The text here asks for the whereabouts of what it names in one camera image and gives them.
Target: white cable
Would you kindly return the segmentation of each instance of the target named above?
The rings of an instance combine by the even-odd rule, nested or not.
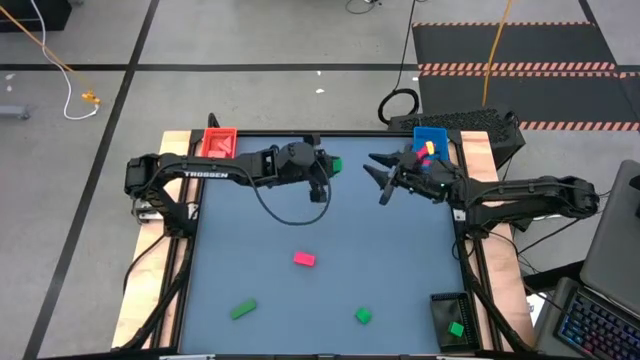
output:
[[[100,109],[100,105],[98,104],[94,104],[95,108],[93,109],[92,112],[88,113],[87,115],[84,116],[79,116],[79,117],[72,117],[67,115],[67,108],[69,107],[69,102],[71,101],[71,93],[73,92],[73,90],[71,89],[71,82],[69,81],[69,77],[67,76],[67,72],[64,71],[64,69],[62,68],[62,66],[60,66],[60,64],[58,64],[56,61],[53,61],[49,55],[47,54],[47,51],[45,50],[45,45],[47,44],[47,30],[44,26],[44,19],[42,18],[42,15],[40,14],[40,9],[38,9],[38,6],[36,5],[35,0],[31,0],[31,5],[33,6],[33,9],[36,11],[36,14],[38,14],[38,19],[40,19],[40,25],[42,25],[42,54],[44,54],[44,57],[47,58],[47,60],[52,63],[53,65],[57,66],[58,69],[60,69],[60,71],[62,71],[62,76],[64,76],[64,80],[67,82],[67,102],[64,104],[64,117],[67,118],[68,120],[74,120],[74,121],[78,121],[78,120],[84,120],[88,117],[94,116],[95,114],[98,113],[98,109]]]

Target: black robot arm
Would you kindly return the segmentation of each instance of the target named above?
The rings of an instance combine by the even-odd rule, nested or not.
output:
[[[409,148],[393,154],[370,154],[373,160],[393,168],[391,173],[364,165],[383,190],[385,205],[396,187],[422,195],[434,202],[446,201],[460,210],[465,229],[472,238],[485,238],[499,223],[512,223],[537,216],[560,214],[584,219],[598,211],[599,197],[593,184],[573,176],[481,182],[464,175],[449,161],[434,161],[422,169],[422,159]],[[497,206],[483,203],[504,202]]]
[[[164,186],[176,178],[231,180],[241,186],[272,187],[309,182],[312,202],[326,202],[324,186],[341,169],[340,158],[312,144],[296,142],[281,149],[271,146],[233,159],[175,154],[147,154],[127,163],[124,191],[132,199],[149,202],[164,218],[169,236],[191,236],[196,220],[185,204],[176,203]]]

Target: gray floor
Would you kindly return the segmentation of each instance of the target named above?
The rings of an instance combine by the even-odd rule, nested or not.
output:
[[[69,63],[125,64],[149,0],[85,0],[48,44]],[[429,0],[416,21],[497,21],[505,0]],[[590,0],[614,56],[638,64],[637,4]],[[346,14],[338,0],[161,0],[142,63],[395,63],[409,1],[384,0],[367,15]],[[577,0],[519,0],[513,21],[582,21]],[[0,63],[43,63],[22,34],[0,34]],[[415,61],[409,46],[408,61]],[[62,117],[65,85],[55,72],[0,72],[0,103],[33,105],[33,117],[0,121],[0,355],[20,357],[69,230],[122,73],[88,73],[105,101],[83,122]],[[403,85],[416,87],[416,74]],[[394,72],[137,73],[54,311],[40,356],[106,351],[120,307],[121,282],[138,226],[122,192],[126,161],[157,151],[162,132],[203,127],[214,111],[243,129],[383,129],[376,107]],[[81,86],[76,87],[80,93]],[[389,114],[408,106],[390,104]],[[86,111],[77,97],[71,112]],[[528,145],[509,178],[575,174],[607,191],[618,163],[640,158],[637,133],[525,132]],[[576,225],[526,255],[543,270],[586,253],[597,220]],[[562,224],[535,223],[518,234],[525,246]]]

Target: black floor mat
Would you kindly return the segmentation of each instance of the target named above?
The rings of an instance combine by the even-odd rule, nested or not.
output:
[[[414,23],[418,63],[487,62],[497,30],[497,23]],[[596,26],[567,22],[506,24],[494,62],[615,60]]]
[[[449,113],[480,107],[483,82],[483,72],[425,71],[420,77],[422,108]],[[507,104],[526,129],[559,130],[575,123],[572,130],[587,130],[584,124],[578,129],[577,123],[600,122],[600,130],[622,130],[625,123],[631,130],[636,123],[620,79],[612,72],[495,72],[487,103]],[[595,124],[589,130],[596,130]]]

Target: red cube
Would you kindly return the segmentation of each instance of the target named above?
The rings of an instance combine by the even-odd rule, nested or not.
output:
[[[316,263],[316,257],[311,254],[298,251],[296,252],[296,255],[293,257],[293,262],[298,265],[305,265],[305,266],[311,267]]]

